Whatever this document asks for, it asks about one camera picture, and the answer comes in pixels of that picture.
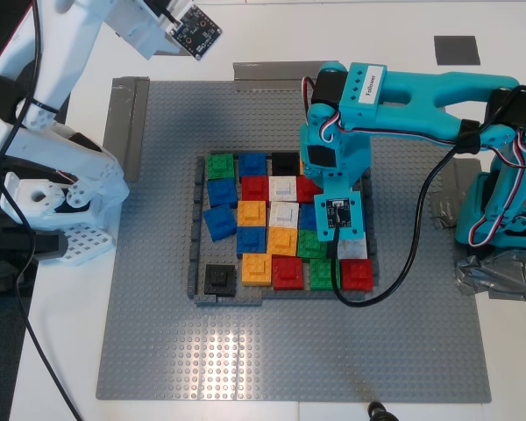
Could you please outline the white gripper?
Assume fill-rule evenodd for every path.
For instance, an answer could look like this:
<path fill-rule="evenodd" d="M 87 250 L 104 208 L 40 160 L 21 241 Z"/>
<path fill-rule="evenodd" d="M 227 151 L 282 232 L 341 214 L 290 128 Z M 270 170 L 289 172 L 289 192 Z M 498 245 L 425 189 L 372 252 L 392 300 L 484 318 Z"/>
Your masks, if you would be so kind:
<path fill-rule="evenodd" d="M 154 55 L 184 55 L 171 37 L 188 10 L 188 1 L 110 1 L 104 22 L 145 59 Z"/>

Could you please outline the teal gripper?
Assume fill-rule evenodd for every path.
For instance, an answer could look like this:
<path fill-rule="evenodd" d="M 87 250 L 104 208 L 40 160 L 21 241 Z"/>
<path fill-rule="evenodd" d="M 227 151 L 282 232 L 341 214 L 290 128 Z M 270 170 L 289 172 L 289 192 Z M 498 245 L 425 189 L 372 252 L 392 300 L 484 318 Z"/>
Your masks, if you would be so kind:
<path fill-rule="evenodd" d="M 326 179 L 344 177 L 351 187 L 372 163 L 371 135 L 347 132 L 334 125 L 325 131 L 323 141 L 313 125 L 300 126 L 300 157 L 303 174 L 318 187 Z"/>

